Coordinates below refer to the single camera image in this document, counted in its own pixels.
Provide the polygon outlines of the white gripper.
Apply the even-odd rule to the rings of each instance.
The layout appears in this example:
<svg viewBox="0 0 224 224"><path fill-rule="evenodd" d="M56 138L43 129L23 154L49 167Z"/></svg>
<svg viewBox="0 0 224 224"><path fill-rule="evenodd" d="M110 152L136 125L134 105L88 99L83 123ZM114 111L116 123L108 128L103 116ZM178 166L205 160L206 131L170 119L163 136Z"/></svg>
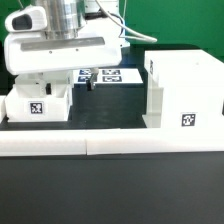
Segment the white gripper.
<svg viewBox="0 0 224 224"><path fill-rule="evenodd" d="M99 74L94 67L116 66L122 54L118 38L85 19L82 5L29 5L5 19L7 70L13 75L91 68L92 91ZM52 95L46 83L45 95Z"/></svg>

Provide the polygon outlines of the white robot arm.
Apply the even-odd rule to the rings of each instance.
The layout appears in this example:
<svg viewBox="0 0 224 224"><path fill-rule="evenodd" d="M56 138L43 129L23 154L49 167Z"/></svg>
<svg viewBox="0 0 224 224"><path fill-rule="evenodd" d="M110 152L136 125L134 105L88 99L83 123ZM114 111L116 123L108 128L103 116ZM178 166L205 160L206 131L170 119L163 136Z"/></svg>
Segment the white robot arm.
<svg viewBox="0 0 224 224"><path fill-rule="evenodd" d="M5 19L6 68L31 76L29 88L46 96L52 92L46 73L119 65L123 24L119 0L31 0Z"/></svg>

